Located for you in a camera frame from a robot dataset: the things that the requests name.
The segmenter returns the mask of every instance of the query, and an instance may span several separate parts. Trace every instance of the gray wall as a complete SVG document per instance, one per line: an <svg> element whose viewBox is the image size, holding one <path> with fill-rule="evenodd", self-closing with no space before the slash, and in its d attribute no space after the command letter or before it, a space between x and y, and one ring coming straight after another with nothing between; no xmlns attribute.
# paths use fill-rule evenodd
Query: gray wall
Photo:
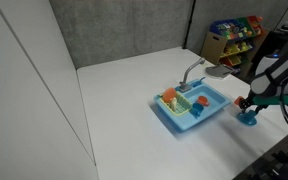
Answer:
<svg viewBox="0 0 288 180"><path fill-rule="evenodd" d="M50 0L76 68L181 46L193 0ZM197 0L188 49L210 24L247 15L275 28L288 0Z"/></svg>

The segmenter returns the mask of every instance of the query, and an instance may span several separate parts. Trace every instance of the black cable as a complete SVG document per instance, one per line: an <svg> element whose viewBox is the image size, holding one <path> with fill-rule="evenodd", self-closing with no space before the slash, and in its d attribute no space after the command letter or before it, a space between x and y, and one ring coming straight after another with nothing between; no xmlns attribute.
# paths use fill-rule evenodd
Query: black cable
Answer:
<svg viewBox="0 0 288 180"><path fill-rule="evenodd" d="M193 0L192 11L191 11L190 19L188 20L188 26L187 26L187 30L186 30L186 34L185 34L185 38L184 38L184 43L182 46L183 49L186 49L187 39L188 39L188 35L190 33L191 24L192 24L192 20L193 20L195 4L196 4L196 0Z"/></svg>
<svg viewBox="0 0 288 180"><path fill-rule="evenodd" d="M285 109L285 102L284 102L284 88L286 86L287 83L283 83L283 85L281 86L281 93L280 93L280 107L281 107L281 110L282 110L282 113L283 113L283 117L284 117L284 120L285 122L287 123L288 125L288 113Z"/></svg>
<svg viewBox="0 0 288 180"><path fill-rule="evenodd" d="M285 88L285 86L287 85L287 82L288 82L288 79L286 79L284 82L283 82L283 84L282 84L282 89L281 89L281 94L282 94L282 96L284 96L284 88ZM286 109L285 109L285 102L284 102L284 98L282 98L282 99L280 99L281 101L281 103L282 103L282 112L283 112L283 115L286 115L286 118L288 119L288 112L286 111Z"/></svg>

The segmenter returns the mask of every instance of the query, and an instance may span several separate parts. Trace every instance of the blue toy sink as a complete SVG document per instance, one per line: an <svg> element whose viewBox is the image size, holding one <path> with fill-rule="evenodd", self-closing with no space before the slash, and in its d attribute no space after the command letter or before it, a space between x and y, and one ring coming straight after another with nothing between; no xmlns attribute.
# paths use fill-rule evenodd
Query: blue toy sink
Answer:
<svg viewBox="0 0 288 180"><path fill-rule="evenodd" d="M230 103L230 100L227 97L225 97L206 83L201 82L200 80L194 80L188 82L187 84L192 86L191 90L185 93L181 93L179 91L179 87L176 87L175 89L177 93L185 97L191 104L195 103L199 96L205 96L210 103L209 106L204 107L204 110L197 118L195 115L191 114L190 111L187 111L186 113L177 116L173 112L171 112L170 108L166 106L166 104L162 100L161 95L156 95L154 97L154 100L159 106L160 110L165 114L165 116L168 117L171 123L175 125L177 130L179 130L180 132L183 132L193 127L194 125L206 120L208 117L210 117L211 115L213 115L214 113L216 113Z"/></svg>

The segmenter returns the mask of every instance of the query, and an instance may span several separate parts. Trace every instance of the wooden shelf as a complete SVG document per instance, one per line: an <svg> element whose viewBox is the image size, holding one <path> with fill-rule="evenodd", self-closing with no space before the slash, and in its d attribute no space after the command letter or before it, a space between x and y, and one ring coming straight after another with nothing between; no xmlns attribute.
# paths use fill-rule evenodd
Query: wooden shelf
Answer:
<svg viewBox="0 0 288 180"><path fill-rule="evenodd" d="M229 57L229 56L233 56L233 55L237 55L237 54L241 54L243 52L247 52L247 51L252 50L252 49L253 48L249 48L249 49L244 50L244 51L239 51L239 52L235 52L235 53L231 53L231 54L225 54L223 56L220 56L220 59L225 58L225 57Z"/></svg>
<svg viewBox="0 0 288 180"><path fill-rule="evenodd" d="M240 78L246 77L249 70L252 67L252 59L254 58L258 49L261 47L268 32L269 32L268 29L263 28L262 34L244 38L244 40L247 39L252 42L253 48L239 52L232 52L230 54L224 54L224 55L222 54L224 48L228 47L230 44L232 44L232 42L235 41L228 40L226 37L215 34L213 32L208 32L204 41L201 56L213 64L219 64L220 60L223 58L228 58L230 56L244 53L245 59L247 59L247 61L244 60L239 64L241 68L241 73L239 77Z"/></svg>

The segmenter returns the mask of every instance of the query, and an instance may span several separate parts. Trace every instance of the white table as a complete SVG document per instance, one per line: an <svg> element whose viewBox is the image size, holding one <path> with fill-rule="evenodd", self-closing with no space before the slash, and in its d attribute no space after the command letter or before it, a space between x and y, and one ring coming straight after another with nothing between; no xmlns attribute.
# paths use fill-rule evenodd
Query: white table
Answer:
<svg viewBox="0 0 288 180"><path fill-rule="evenodd" d="M78 70L100 180L232 179L288 134L279 106L248 127L233 103L184 133L158 111L156 94L175 87L198 56L180 48ZM193 69L201 78L210 63ZM229 76L206 78L232 102L249 85Z"/></svg>

